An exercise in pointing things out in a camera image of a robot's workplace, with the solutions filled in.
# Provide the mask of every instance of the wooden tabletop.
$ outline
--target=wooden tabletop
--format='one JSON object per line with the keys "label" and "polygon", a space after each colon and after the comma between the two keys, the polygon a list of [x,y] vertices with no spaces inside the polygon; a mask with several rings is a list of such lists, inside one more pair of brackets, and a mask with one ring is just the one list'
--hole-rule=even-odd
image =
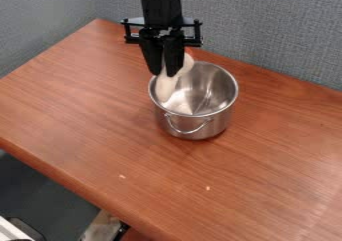
{"label": "wooden tabletop", "polygon": [[159,129],[139,46],[97,20],[0,80],[0,147],[154,240],[342,240],[342,93],[194,54],[241,86],[215,139]]}

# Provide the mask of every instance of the metal pot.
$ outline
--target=metal pot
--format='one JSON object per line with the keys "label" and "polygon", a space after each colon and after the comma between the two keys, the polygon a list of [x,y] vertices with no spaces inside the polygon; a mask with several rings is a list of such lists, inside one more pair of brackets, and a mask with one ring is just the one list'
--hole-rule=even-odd
{"label": "metal pot", "polygon": [[153,77],[150,97],[155,103],[155,116],[171,135],[201,140],[225,131],[238,97],[238,83],[222,67],[195,62],[193,70],[179,78],[166,102],[158,99],[155,86],[157,77]]}

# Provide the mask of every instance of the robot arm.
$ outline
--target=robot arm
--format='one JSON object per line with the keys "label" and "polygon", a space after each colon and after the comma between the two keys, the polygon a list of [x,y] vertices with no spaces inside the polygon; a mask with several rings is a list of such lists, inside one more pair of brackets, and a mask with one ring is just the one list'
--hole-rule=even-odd
{"label": "robot arm", "polygon": [[[202,46],[202,23],[183,17],[181,0],[142,0],[142,6],[145,17],[122,21],[126,42],[141,45],[154,75],[161,74],[165,58],[167,75],[173,77],[183,67],[185,47]],[[131,26],[142,27],[139,34],[131,33]],[[194,28],[194,36],[185,35],[185,27]]]}

